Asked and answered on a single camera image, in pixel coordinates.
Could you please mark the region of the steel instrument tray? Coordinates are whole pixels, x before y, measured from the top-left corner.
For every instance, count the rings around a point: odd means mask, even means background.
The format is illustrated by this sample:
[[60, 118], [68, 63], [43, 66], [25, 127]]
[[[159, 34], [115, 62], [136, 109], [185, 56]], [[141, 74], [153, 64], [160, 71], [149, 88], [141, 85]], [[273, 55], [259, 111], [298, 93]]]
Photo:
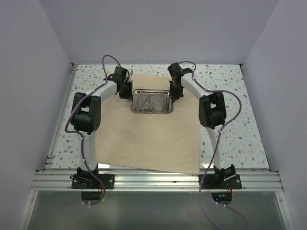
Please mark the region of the steel instrument tray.
[[169, 114], [173, 103], [167, 90], [135, 89], [132, 92], [131, 111], [139, 114]]

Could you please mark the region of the beige cloth wrap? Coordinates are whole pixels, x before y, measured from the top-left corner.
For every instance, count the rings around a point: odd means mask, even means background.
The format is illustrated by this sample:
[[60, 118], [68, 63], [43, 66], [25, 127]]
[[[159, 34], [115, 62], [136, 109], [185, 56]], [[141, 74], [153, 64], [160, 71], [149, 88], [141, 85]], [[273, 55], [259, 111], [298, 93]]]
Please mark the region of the beige cloth wrap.
[[98, 163], [171, 173], [200, 171], [199, 101], [188, 90], [168, 114], [132, 112], [117, 95], [102, 103]]

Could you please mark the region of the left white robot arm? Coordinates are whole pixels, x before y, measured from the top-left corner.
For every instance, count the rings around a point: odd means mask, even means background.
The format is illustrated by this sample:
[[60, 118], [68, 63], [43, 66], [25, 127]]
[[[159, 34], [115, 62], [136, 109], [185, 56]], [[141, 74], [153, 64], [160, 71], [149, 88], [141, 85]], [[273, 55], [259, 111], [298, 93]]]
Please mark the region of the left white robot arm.
[[95, 133], [98, 130], [101, 118], [101, 104], [113, 95], [124, 100], [132, 100], [133, 70], [115, 67], [114, 73], [108, 75], [106, 80], [93, 90], [75, 94], [71, 115], [67, 124], [73, 126], [73, 133], [81, 140], [81, 170], [88, 172], [83, 176], [83, 183], [89, 188], [95, 188], [100, 177], [94, 171], [98, 167], [95, 153]]

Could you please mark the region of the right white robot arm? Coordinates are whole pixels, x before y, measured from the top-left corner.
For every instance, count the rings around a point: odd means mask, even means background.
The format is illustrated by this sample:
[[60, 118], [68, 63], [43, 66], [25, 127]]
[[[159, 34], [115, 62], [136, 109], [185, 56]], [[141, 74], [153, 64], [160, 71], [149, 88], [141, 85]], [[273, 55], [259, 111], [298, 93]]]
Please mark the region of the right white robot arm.
[[[194, 69], [182, 68], [178, 62], [167, 68], [170, 76], [169, 96], [172, 102], [183, 97], [183, 90], [187, 89], [199, 101], [199, 122], [207, 130], [213, 147], [213, 156], [209, 165], [213, 166], [214, 184], [219, 188], [225, 188], [231, 179], [236, 176], [236, 170], [232, 163], [224, 160], [225, 148], [220, 145], [222, 131], [234, 119], [238, 117], [242, 109], [242, 103], [238, 96], [227, 90], [211, 90], [202, 86], [194, 77]], [[226, 121], [226, 106], [224, 93], [234, 96], [238, 100], [238, 112], [229, 121]]]

